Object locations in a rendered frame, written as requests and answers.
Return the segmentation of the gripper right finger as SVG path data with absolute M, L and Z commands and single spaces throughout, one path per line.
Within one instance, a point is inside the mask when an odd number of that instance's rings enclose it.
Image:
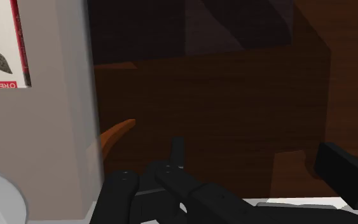
M 315 173 L 352 209 L 358 210 L 358 158 L 334 143 L 320 143 Z

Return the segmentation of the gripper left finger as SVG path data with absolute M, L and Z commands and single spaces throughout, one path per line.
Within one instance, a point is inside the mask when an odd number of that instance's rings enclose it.
M 175 137 L 169 160 L 151 162 L 142 176 L 112 172 L 89 224 L 279 224 L 227 189 L 195 179 L 183 165 L 184 139 Z

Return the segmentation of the orange curved wooden piece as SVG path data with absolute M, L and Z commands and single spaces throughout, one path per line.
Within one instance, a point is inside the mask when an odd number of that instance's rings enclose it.
M 120 122 L 100 135 L 102 148 L 102 158 L 106 159 L 111 148 L 123 137 L 130 129 L 135 126 L 135 119 L 128 119 Z

